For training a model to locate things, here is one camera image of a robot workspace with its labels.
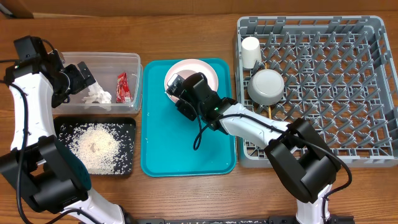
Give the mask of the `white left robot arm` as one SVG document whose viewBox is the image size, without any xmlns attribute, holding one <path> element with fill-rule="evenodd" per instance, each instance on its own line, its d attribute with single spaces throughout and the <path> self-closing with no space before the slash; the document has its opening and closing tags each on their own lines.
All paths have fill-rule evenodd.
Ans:
<svg viewBox="0 0 398 224">
<path fill-rule="evenodd" d="M 3 83 L 12 93 L 15 112 L 11 150 L 1 157 L 1 174 L 16 191 L 17 207 L 48 211 L 82 223 L 132 223 L 121 206 L 102 197 L 90 175 L 58 139 L 52 111 L 95 79 L 84 62 L 64 66 L 61 55 L 44 39 L 14 41 L 18 58 L 6 69 Z"/>
</svg>

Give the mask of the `white paper cup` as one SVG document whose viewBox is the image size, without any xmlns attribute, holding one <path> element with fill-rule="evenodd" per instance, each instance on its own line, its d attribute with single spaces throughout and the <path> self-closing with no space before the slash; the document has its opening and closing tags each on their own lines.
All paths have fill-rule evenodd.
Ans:
<svg viewBox="0 0 398 224">
<path fill-rule="evenodd" d="M 253 69 L 256 62 L 262 61 L 261 46 L 259 39 L 246 37 L 241 42 L 243 67 Z"/>
</svg>

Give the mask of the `white napkin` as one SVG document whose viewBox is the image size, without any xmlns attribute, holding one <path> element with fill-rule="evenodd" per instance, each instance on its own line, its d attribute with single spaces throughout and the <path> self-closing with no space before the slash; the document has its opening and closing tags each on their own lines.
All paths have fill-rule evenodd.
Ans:
<svg viewBox="0 0 398 224">
<path fill-rule="evenodd" d="M 111 103 L 112 96 L 108 91 L 104 91 L 103 88 L 98 84 L 98 82 L 90 85 L 88 89 L 88 96 L 82 98 L 82 101 L 84 101 L 85 104 L 99 103 L 100 107 L 105 109 L 106 111 L 111 110 L 110 106 L 103 106 L 103 104 Z"/>
</svg>

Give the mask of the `white pink-rimmed plate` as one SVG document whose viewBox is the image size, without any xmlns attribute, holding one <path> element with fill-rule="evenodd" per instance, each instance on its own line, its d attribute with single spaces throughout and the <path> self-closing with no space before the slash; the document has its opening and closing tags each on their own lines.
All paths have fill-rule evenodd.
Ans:
<svg viewBox="0 0 398 224">
<path fill-rule="evenodd" d="M 167 89 L 167 82 L 170 80 L 174 72 L 179 70 L 193 70 L 197 73 L 189 76 L 183 83 L 184 91 L 179 96 L 190 103 L 198 103 L 203 101 L 201 99 L 202 93 L 200 93 L 200 84 L 207 82 L 206 90 L 217 91 L 218 89 L 218 77 L 215 70 L 206 62 L 199 59 L 185 59 L 181 60 L 168 70 L 165 80 L 164 80 L 164 88 L 165 92 Z M 178 98 L 177 96 L 172 96 L 167 93 L 167 96 L 176 103 Z"/>
</svg>

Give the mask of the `red snack wrapper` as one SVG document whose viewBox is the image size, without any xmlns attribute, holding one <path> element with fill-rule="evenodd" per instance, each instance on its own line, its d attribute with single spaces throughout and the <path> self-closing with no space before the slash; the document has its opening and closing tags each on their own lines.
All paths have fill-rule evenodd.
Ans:
<svg viewBox="0 0 398 224">
<path fill-rule="evenodd" d="M 131 92 L 127 82 L 127 73 L 121 73 L 118 76 L 116 87 L 116 102 L 117 103 L 130 103 L 132 101 Z"/>
</svg>

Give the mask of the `white bowl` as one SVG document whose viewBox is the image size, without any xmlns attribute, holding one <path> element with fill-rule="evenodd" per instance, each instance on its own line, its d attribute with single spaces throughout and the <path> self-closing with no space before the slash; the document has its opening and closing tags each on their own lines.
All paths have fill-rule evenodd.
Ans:
<svg viewBox="0 0 398 224">
<path fill-rule="evenodd" d="M 275 70 L 258 71 L 248 83 L 248 94 L 259 105 L 269 106 L 278 103 L 284 93 L 284 79 Z"/>
</svg>

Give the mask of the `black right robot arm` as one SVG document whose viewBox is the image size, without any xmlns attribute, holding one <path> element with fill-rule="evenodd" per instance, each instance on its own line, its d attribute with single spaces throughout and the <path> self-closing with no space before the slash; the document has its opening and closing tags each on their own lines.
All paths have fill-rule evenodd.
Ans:
<svg viewBox="0 0 398 224">
<path fill-rule="evenodd" d="M 228 97 L 220 98 L 203 73 L 187 78 L 173 74 L 167 94 L 176 97 L 181 114 L 206 125 L 193 148 L 198 149 L 206 129 L 243 138 L 263 149 L 282 185 L 296 198 L 298 223 L 329 223 L 328 194 L 341 162 L 305 119 L 276 121 L 254 113 Z"/>
</svg>

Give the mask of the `pink bowl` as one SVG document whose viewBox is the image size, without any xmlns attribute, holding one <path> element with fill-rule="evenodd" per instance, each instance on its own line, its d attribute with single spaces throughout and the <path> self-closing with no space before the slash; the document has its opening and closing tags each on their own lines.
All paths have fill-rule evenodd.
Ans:
<svg viewBox="0 0 398 224">
<path fill-rule="evenodd" d="M 179 70 L 177 72 L 174 72 L 172 78 L 175 80 L 181 80 L 182 82 L 186 80 L 189 76 L 197 73 L 196 71 L 193 70 Z"/>
</svg>

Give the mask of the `wooden chopstick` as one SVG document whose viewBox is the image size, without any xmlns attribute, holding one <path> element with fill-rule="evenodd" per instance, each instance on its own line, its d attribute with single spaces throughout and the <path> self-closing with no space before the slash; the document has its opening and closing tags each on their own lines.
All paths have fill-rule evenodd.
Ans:
<svg viewBox="0 0 398 224">
<path fill-rule="evenodd" d="M 268 68 L 267 68 L 267 62 L 264 62 L 264 68 L 267 70 Z M 268 105 L 268 116 L 269 116 L 269 119 L 272 119 L 272 106 L 271 105 Z"/>
</svg>

